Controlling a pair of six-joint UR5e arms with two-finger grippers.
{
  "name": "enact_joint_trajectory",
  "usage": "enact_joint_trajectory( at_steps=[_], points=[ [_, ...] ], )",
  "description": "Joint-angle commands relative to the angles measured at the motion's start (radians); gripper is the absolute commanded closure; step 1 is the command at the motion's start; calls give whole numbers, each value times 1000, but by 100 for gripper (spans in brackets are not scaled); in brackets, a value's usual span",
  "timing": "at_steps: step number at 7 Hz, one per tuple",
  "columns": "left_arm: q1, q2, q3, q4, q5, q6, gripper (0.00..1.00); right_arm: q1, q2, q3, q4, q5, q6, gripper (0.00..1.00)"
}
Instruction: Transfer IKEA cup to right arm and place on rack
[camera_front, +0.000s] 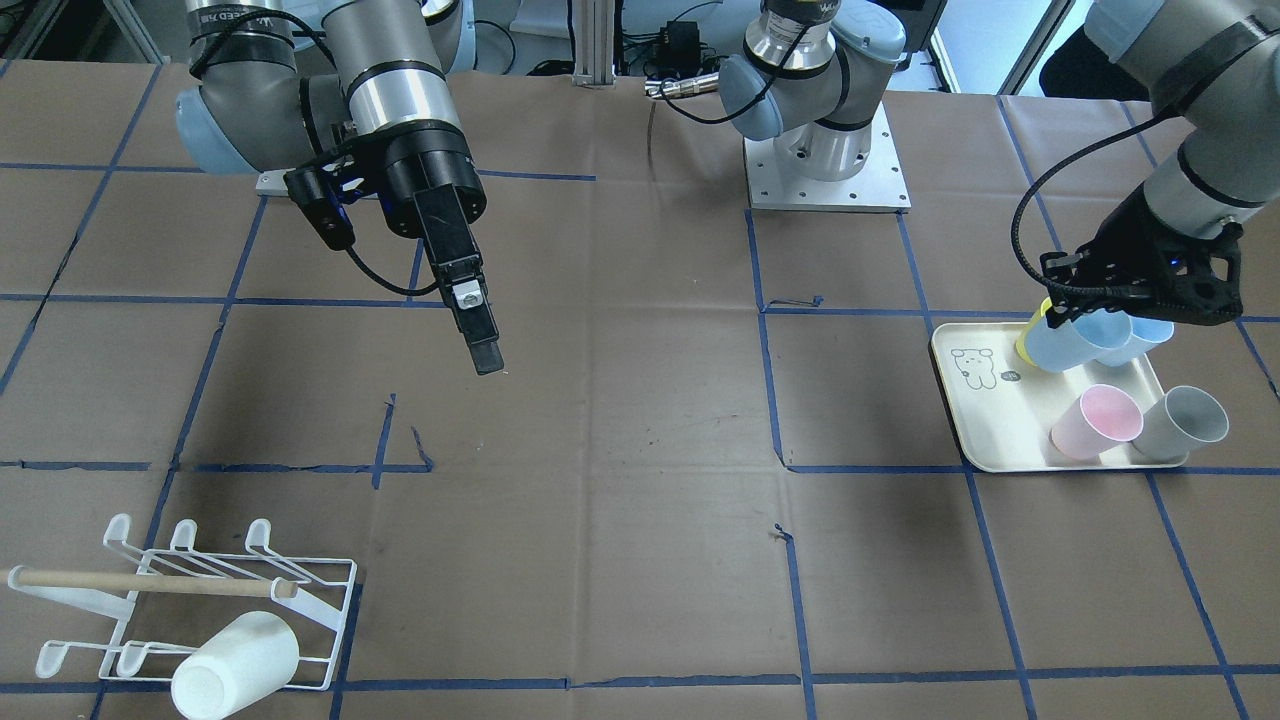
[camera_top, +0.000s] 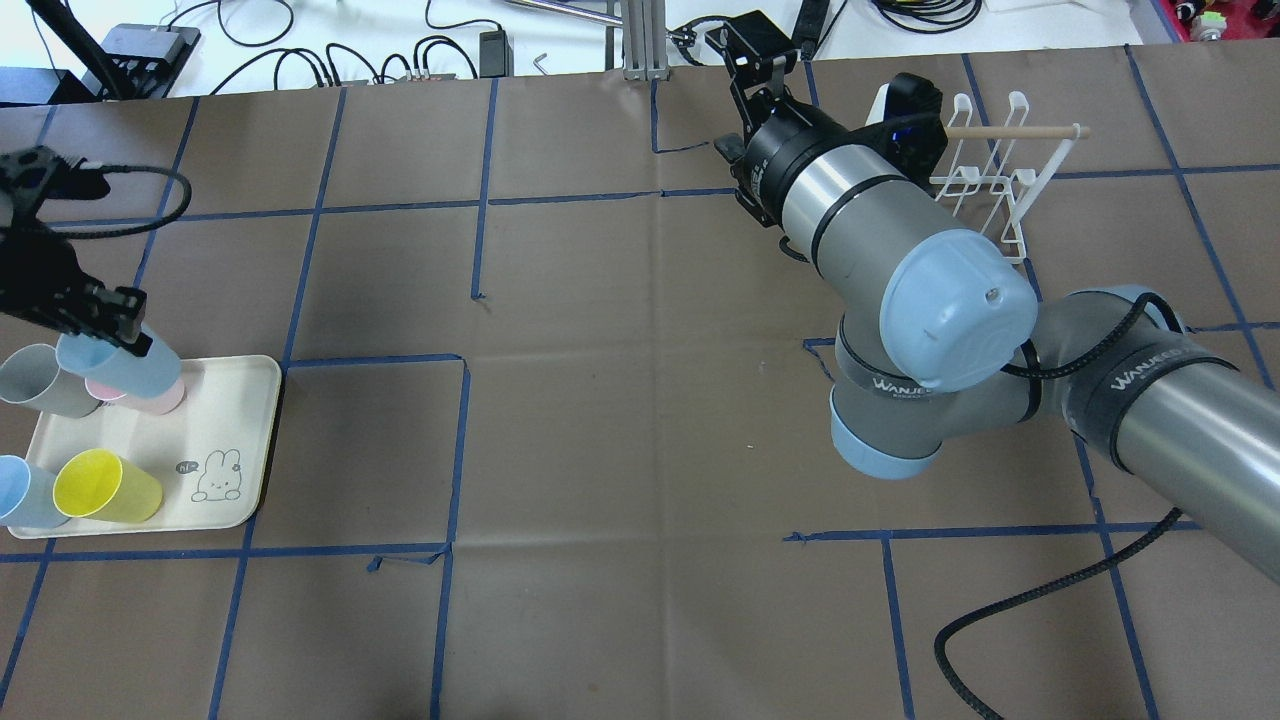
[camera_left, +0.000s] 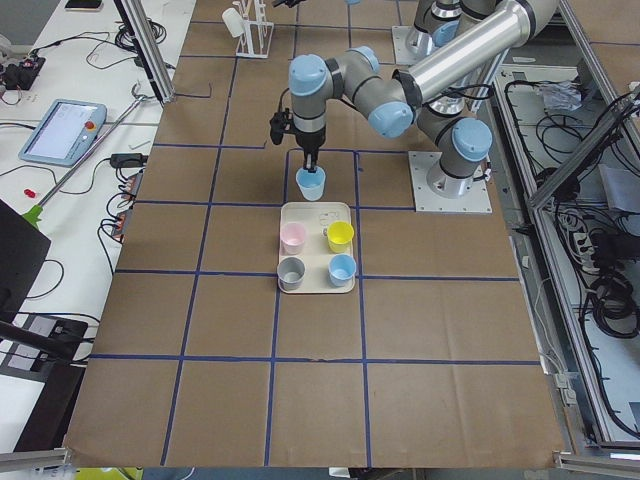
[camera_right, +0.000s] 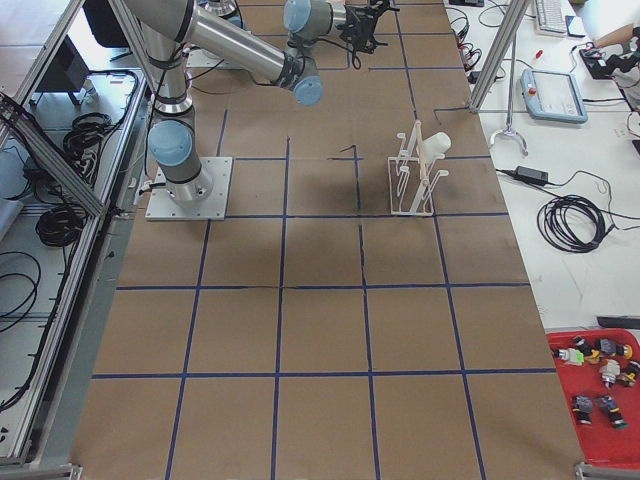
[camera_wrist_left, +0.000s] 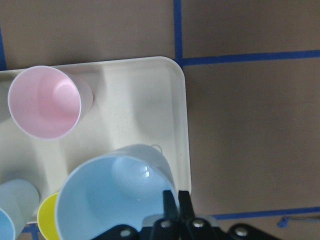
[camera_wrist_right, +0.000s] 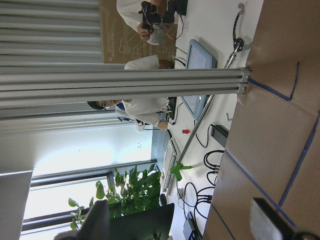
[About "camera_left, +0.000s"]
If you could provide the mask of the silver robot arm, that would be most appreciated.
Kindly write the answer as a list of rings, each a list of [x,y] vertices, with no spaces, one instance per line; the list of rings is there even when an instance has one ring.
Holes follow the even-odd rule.
[[[368,46],[384,65],[410,65],[494,12],[496,1],[274,1],[292,55]]]
[[[353,48],[328,59],[300,55],[289,66],[290,134],[303,149],[303,167],[316,169],[326,138],[326,104],[347,97],[385,138],[402,135],[418,110],[503,51],[525,44],[549,23],[555,1],[463,1],[455,37],[390,80],[379,75],[372,49]]]

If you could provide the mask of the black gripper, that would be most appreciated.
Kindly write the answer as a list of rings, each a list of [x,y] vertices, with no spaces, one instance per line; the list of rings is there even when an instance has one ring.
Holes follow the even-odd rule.
[[[304,0],[273,0],[272,6],[279,7],[281,5],[285,5],[286,7],[295,7],[303,1]]]
[[[313,132],[297,130],[295,133],[297,144],[303,149],[303,170],[316,173],[319,150],[326,141],[326,128]]]

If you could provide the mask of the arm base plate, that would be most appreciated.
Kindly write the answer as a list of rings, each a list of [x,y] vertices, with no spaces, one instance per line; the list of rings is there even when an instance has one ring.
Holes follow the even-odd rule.
[[[391,35],[397,65],[414,65],[435,50],[432,35],[414,26],[393,26]]]
[[[482,170],[471,177],[448,176],[440,165],[440,152],[410,151],[409,171],[415,211],[438,214],[491,214],[492,206]]]

